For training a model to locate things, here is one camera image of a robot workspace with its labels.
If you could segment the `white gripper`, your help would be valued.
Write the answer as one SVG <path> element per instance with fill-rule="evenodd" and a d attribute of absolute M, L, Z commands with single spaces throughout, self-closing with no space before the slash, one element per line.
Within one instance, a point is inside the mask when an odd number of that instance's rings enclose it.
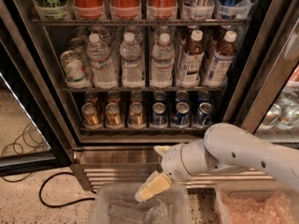
<path fill-rule="evenodd" d="M 135 199 L 140 203 L 170 189 L 172 180 L 190 181 L 196 175 L 214 170 L 215 159 L 207 152 L 203 139 L 171 147 L 155 146 L 154 150 L 163 156 L 161 166 L 164 173 L 154 171 L 140 186 L 135 194 Z"/>

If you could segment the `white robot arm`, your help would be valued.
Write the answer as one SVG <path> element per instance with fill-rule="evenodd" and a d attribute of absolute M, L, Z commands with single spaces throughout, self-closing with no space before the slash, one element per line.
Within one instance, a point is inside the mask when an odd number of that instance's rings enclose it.
<path fill-rule="evenodd" d="M 186 182 L 200 174 L 241 173 L 259 170 L 299 190 L 299 150 L 266 142 L 229 123 L 210 126 L 203 138 L 174 146 L 156 146 L 160 172 L 153 172 L 135 194 L 144 202 L 175 182 Z"/>

